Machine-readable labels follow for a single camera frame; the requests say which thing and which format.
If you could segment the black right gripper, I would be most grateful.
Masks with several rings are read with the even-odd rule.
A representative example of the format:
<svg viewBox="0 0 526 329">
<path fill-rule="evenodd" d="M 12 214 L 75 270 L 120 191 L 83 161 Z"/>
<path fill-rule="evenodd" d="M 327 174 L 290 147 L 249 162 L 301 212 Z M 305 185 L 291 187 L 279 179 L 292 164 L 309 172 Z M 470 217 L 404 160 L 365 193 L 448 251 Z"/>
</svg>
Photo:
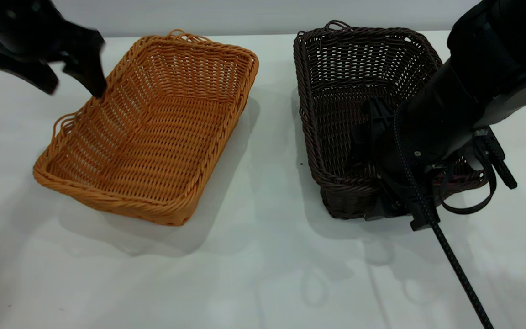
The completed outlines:
<svg viewBox="0 0 526 329">
<path fill-rule="evenodd" d="M 365 220 L 436 216 L 433 178 L 413 168 L 403 144 L 397 142 L 392 107 L 382 96 L 373 96 L 364 103 L 363 112 L 367 122 L 351 130 L 348 171 L 371 166 L 376 174 L 371 184 L 377 192 Z"/>
</svg>

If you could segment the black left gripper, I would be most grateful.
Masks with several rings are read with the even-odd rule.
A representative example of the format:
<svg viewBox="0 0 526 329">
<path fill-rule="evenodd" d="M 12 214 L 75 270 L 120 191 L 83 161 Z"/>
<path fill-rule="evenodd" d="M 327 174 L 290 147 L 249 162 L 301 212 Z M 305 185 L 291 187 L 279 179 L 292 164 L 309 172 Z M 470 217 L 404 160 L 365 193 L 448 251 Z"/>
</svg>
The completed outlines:
<svg viewBox="0 0 526 329">
<path fill-rule="evenodd" d="M 0 0 L 0 71 L 48 95 L 56 92 L 59 81 L 50 65 L 40 62 L 63 60 L 63 72 L 101 98 L 107 88 L 104 46 L 100 31 L 65 23 L 50 0 Z"/>
</svg>

